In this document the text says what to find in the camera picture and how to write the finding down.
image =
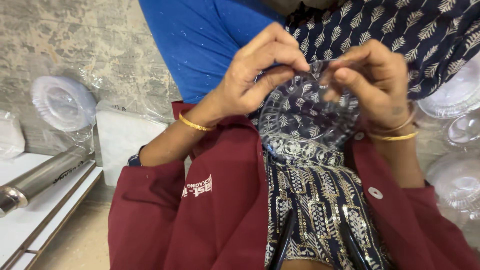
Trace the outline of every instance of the maroon jacket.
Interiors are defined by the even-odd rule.
[[[193,106],[172,105],[175,115]],[[398,268],[480,270],[461,231],[438,211],[433,187],[399,188],[360,137],[355,165]],[[186,179],[182,161],[123,168],[108,218],[111,269],[264,268],[268,194],[257,130],[243,116],[228,117],[192,157]]]

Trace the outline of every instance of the hand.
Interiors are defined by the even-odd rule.
[[[274,63],[283,65],[270,69],[257,83],[253,81]],[[272,23],[235,54],[222,81],[205,96],[202,106],[215,108],[215,118],[255,111],[277,85],[293,77],[294,69],[309,71],[310,67],[298,42],[280,24]]]
[[[353,61],[372,74],[373,81],[369,82],[360,73],[344,67],[345,62],[336,61],[329,67],[333,75],[326,78],[333,76],[337,83],[346,86],[359,99],[361,113],[374,128],[389,130],[405,123],[410,112],[407,102],[408,69],[403,55],[393,53],[379,41],[370,39],[362,46],[351,47],[338,60]],[[338,90],[329,89],[324,100],[335,101],[339,97]]]

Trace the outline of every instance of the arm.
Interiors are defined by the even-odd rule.
[[[273,63],[284,65],[270,69],[255,84],[257,74]],[[293,69],[309,68],[298,42],[280,24],[272,23],[235,54],[220,84],[184,117],[194,124],[212,127],[224,117],[250,113],[272,89],[293,77]],[[156,166],[184,160],[204,135],[205,131],[176,121],[142,149],[140,162]]]
[[[274,62],[284,65],[254,84]],[[293,69],[309,68],[298,42],[273,23],[237,52],[219,86],[184,117],[209,127],[223,117],[252,112],[293,77]],[[177,121],[142,148],[144,166],[123,168],[108,216],[111,269],[162,268],[185,185],[183,159],[205,133]]]
[[[341,60],[361,63],[372,74],[367,81],[358,72],[333,63],[332,76],[347,86],[359,99],[369,130],[379,136],[399,137],[414,132],[412,124],[403,126],[409,118],[407,103],[407,66],[400,54],[392,53],[376,40],[353,47]],[[337,100],[339,91],[332,89],[324,96]],[[387,141],[372,137],[378,153],[388,164],[396,183],[402,188],[416,222],[425,236],[425,244],[437,269],[478,269],[479,265],[462,232],[446,218],[436,205],[434,188],[425,186],[417,160],[415,138]]]
[[[414,132],[412,124],[403,126],[409,119],[407,101],[408,70],[403,55],[392,53],[377,40],[371,39],[360,47],[352,47],[339,60],[332,63],[326,78],[333,77],[347,86],[359,99],[360,109],[366,116],[369,132],[380,136],[398,137]],[[354,61],[373,76],[372,81],[346,67]],[[325,100],[338,100],[341,90],[331,89]],[[424,177],[417,160],[415,138],[385,141],[372,138],[377,151],[390,167],[401,188],[424,187]]]

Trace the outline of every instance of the white button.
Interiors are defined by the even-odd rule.
[[[374,187],[369,187],[369,188],[368,188],[368,192],[369,192],[373,197],[375,197],[375,198],[377,198],[377,199],[379,199],[379,200],[381,200],[381,199],[384,197],[384,195],[383,195],[378,189],[376,189],[376,188],[374,188]]]
[[[365,134],[363,132],[358,132],[357,134],[355,134],[354,138],[357,140],[357,141],[360,141],[361,139],[363,139],[365,137]]]

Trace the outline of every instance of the tattoo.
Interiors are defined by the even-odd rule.
[[[402,113],[403,113],[403,107],[400,107],[400,106],[393,107],[393,109],[392,109],[392,114],[393,115],[399,115],[399,114],[402,114]]]

